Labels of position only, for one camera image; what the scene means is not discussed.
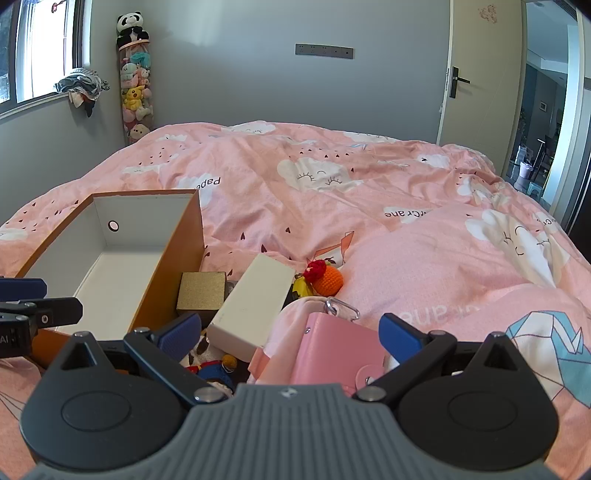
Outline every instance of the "white box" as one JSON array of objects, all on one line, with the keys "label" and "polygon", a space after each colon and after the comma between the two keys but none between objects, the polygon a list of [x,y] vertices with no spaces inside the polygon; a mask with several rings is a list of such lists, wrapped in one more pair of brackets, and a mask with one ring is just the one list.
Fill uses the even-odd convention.
[{"label": "white box", "polygon": [[263,347],[296,271],[259,254],[207,328],[209,342],[244,362]]}]

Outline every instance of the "cardboard box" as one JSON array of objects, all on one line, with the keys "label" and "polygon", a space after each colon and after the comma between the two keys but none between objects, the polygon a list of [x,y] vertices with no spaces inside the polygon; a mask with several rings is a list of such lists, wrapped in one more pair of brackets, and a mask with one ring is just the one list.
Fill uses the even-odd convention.
[{"label": "cardboard box", "polygon": [[77,297],[77,325],[41,330],[32,359],[46,367],[68,335],[117,340],[138,326],[156,330],[177,317],[184,271],[203,258],[194,190],[97,193],[80,203],[36,250],[18,277],[47,283],[48,297]]},{"label": "cardboard box", "polygon": [[227,296],[226,272],[185,272],[178,291],[177,312],[197,312],[205,328]]}]

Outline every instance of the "orange crochet ball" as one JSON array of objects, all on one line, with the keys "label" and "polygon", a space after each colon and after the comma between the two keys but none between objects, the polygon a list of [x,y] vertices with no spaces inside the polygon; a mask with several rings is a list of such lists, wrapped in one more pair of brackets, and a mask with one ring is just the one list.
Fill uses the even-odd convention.
[{"label": "orange crochet ball", "polygon": [[326,266],[322,278],[312,282],[312,286],[323,297],[336,295],[343,286],[343,275],[332,265]]}]

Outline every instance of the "keychain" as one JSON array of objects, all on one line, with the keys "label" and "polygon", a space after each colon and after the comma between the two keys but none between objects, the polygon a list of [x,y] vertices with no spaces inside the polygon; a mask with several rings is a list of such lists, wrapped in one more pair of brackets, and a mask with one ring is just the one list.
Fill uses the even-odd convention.
[{"label": "keychain", "polygon": [[[353,319],[337,316],[337,306],[353,312]],[[290,383],[339,383],[351,396],[384,374],[387,352],[377,331],[355,323],[359,320],[356,308],[329,297],[324,309],[326,313],[308,317]]]}]

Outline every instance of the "plush toy holder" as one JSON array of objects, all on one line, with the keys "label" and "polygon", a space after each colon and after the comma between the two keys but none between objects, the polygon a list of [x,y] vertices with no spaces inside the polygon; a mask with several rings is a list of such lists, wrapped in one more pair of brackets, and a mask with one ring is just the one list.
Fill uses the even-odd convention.
[{"label": "plush toy holder", "polygon": [[137,40],[119,49],[119,80],[125,138],[136,143],[154,129],[150,41]]}]

